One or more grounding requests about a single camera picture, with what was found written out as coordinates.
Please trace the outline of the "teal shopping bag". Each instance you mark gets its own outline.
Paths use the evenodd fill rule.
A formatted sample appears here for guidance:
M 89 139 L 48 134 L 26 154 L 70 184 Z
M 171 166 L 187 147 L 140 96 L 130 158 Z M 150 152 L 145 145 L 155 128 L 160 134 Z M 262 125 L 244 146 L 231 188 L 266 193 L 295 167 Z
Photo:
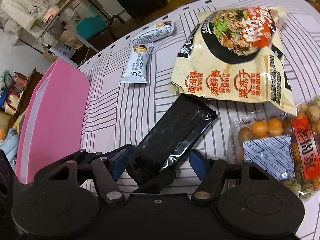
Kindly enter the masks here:
M 107 28 L 107 23 L 96 13 L 91 4 L 87 6 L 87 10 L 88 16 L 86 18 L 74 21 L 77 33 L 85 40 L 89 40 Z

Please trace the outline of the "black snack packet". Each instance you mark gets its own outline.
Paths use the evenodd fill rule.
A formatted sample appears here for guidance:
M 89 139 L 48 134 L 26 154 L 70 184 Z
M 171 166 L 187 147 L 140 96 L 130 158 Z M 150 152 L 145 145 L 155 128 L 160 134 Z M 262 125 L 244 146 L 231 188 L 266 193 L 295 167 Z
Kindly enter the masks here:
M 200 99 L 181 95 L 129 157 L 127 174 L 137 183 L 133 193 L 159 194 L 176 178 L 176 168 L 217 113 Z

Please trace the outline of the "pink storage box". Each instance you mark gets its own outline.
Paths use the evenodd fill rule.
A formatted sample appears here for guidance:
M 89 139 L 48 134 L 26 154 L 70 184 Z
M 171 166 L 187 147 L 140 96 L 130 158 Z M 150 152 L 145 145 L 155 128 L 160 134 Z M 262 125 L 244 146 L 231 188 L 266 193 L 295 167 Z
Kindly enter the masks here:
M 15 173 L 28 184 L 35 174 L 80 149 L 89 93 L 87 76 L 57 59 L 35 87 L 25 114 Z

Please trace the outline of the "instant noodle bag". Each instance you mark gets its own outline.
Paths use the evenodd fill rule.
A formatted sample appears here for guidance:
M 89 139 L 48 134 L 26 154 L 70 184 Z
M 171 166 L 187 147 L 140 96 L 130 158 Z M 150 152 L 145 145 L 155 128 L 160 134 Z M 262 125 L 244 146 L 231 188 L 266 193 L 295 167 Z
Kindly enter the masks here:
M 255 6 L 199 13 L 177 54 L 170 94 L 244 103 L 269 102 L 296 115 L 284 71 L 282 6 Z

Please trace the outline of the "white snack bar wrapper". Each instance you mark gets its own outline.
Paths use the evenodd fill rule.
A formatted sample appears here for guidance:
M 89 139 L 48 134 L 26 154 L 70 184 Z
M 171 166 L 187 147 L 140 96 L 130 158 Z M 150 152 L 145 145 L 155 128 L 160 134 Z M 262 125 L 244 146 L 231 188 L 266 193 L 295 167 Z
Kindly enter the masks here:
M 131 46 L 131 53 L 119 83 L 146 84 L 146 67 L 154 43 Z

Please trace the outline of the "white metal clothes rack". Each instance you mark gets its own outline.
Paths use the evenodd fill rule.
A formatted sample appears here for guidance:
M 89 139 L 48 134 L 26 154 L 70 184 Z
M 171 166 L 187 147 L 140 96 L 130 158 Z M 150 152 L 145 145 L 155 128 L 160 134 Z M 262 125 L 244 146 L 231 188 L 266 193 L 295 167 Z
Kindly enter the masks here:
M 65 55 L 59 49 L 59 42 L 58 46 L 51 46 L 50 43 L 45 42 L 44 37 L 46 33 L 50 31 L 53 32 L 54 38 L 58 39 L 65 31 L 69 31 L 72 35 L 74 35 L 83 45 L 85 45 L 88 49 L 93 49 L 96 53 L 99 51 L 93 47 L 88 41 L 86 41 L 83 37 L 81 37 L 77 31 L 67 26 L 65 21 L 60 19 L 61 14 L 67 9 L 69 4 L 71 4 L 74 0 L 67 0 L 61 8 L 53 15 L 49 17 L 49 21 L 45 24 L 44 28 L 42 29 L 41 33 L 36 37 L 32 48 L 35 48 L 38 44 L 43 46 L 44 50 L 48 50 L 49 52 L 53 53 L 58 58 L 62 59 L 63 61 L 68 62 L 69 64 L 78 67 L 78 65 L 71 60 L 71 56 Z

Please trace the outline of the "bag of coated peanuts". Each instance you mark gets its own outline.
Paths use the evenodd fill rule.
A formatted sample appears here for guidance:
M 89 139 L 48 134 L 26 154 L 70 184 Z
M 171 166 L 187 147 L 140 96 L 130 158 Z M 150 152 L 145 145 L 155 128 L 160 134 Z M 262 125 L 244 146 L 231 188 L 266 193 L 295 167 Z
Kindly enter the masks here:
M 297 114 L 254 111 L 231 119 L 227 161 L 258 164 L 301 200 L 319 192 L 319 96 Z

